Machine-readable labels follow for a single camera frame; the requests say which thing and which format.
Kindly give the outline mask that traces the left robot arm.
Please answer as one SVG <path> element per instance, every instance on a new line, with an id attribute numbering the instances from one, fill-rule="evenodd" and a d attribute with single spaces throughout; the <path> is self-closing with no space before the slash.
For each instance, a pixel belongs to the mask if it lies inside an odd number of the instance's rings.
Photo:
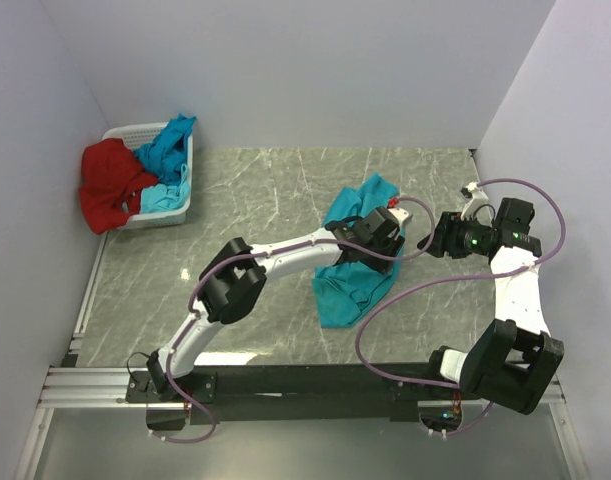
<path id="1" fill-rule="evenodd" d="M 241 237 L 230 240 L 200 274 L 178 330 L 146 356 L 144 371 L 130 375 L 127 394 L 171 402 L 188 392 L 198 356 L 223 327 L 252 312 L 270 282 L 308 269 L 354 263 L 379 274 L 389 272 L 410 219 L 402 208 L 379 206 L 364 217 L 331 221 L 282 242 L 252 245 Z"/>

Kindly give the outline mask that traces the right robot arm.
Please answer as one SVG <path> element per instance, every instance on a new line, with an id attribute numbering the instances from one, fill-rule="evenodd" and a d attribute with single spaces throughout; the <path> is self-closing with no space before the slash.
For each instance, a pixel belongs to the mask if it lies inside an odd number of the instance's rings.
<path id="1" fill-rule="evenodd" d="M 532 203 L 503 198 L 490 225 L 459 212 L 441 214 L 434 237 L 417 246 L 452 259 L 471 254 L 488 259 L 495 278 L 495 315 L 474 346 L 462 352 L 442 346 L 424 374 L 429 395 L 445 399 L 458 386 L 467 393 L 528 415 L 540 402 L 564 357 L 543 317 L 540 240 L 529 234 Z"/>

